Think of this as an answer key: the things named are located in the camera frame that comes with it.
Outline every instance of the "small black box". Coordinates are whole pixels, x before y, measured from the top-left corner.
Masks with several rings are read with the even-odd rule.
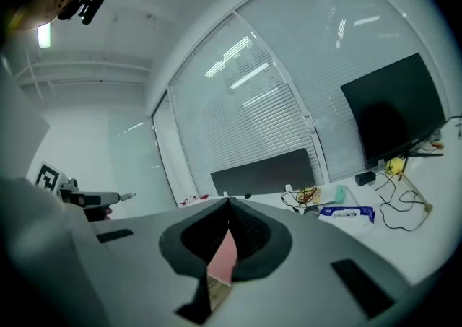
[[[375,173],[374,172],[366,172],[366,173],[356,174],[355,177],[354,177],[354,180],[356,181],[357,185],[363,186],[366,183],[375,181]]]

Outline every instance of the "white blinds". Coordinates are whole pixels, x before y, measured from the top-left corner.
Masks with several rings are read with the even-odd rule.
[[[175,117],[200,194],[210,174],[299,148],[321,169],[300,109],[269,54],[230,17],[198,46],[170,83]]]
[[[432,74],[446,117],[462,113],[462,58],[456,37],[433,0],[389,0],[419,34],[438,68]]]
[[[364,170],[340,86],[423,51],[411,28],[384,0],[252,0],[238,11],[291,74],[315,122],[331,181]]]

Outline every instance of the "computer monitor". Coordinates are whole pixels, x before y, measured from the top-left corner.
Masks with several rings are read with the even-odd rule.
[[[356,120],[367,169],[406,152],[445,123],[435,84],[418,53],[340,88]]]

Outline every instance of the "yellow object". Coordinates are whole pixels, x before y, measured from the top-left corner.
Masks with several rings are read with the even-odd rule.
[[[318,189],[316,190],[313,196],[313,203],[319,204],[320,201],[321,201],[321,187],[318,187]]]
[[[391,175],[398,175],[403,172],[403,168],[404,160],[402,160],[400,157],[394,157],[392,160],[388,161],[385,171]]]

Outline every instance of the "tangled wires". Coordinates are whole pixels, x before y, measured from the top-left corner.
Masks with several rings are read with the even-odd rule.
[[[312,187],[312,188],[302,188],[298,192],[291,192],[291,191],[284,191],[281,193],[281,201],[284,203],[284,205],[290,206],[294,209],[294,212],[299,212],[298,209],[306,209],[308,208],[308,203],[313,200],[313,197],[315,195],[317,188]],[[286,199],[284,198],[286,195],[290,194],[294,201],[297,203],[297,205],[292,205],[289,204]]]
[[[382,216],[383,216],[383,223],[385,224],[385,226],[387,226],[388,228],[390,228],[391,230],[405,230],[407,232],[412,232],[412,231],[415,231],[417,228],[419,228],[420,226],[422,226],[424,224],[424,222],[427,220],[428,216],[430,215],[430,212],[432,211],[432,205],[431,204],[426,204],[422,201],[416,201],[416,197],[417,197],[417,193],[413,190],[407,190],[406,192],[404,192],[401,196],[399,196],[399,201],[402,202],[402,203],[409,203],[411,204],[411,206],[407,209],[398,209],[396,208],[395,206],[391,205],[391,200],[393,198],[393,195],[395,194],[395,191],[396,191],[396,185],[395,183],[391,180],[391,178],[389,178],[386,174],[384,173],[378,173],[378,175],[384,175],[386,178],[387,178],[387,181],[377,187],[375,189],[375,191],[378,191],[380,190],[382,187],[386,186],[388,183],[391,182],[391,184],[393,185],[393,192],[391,193],[391,196],[390,196],[390,199],[388,201],[386,201],[382,195],[378,194],[379,197],[382,199],[383,203],[380,205],[380,212],[382,213]],[[414,199],[413,200],[403,200],[403,197],[407,194],[407,193],[413,193],[414,194]],[[414,204],[422,204],[424,206],[424,213],[425,213],[425,217],[422,219],[422,221],[415,227],[415,228],[412,228],[412,229],[409,229],[409,228],[404,228],[404,227],[392,227],[390,226],[386,221],[385,221],[385,213],[383,213],[383,210],[382,210],[382,207],[384,205],[388,205],[390,206],[391,208],[393,208],[394,210],[396,210],[397,212],[410,212],[412,210],[412,208],[414,207]]]

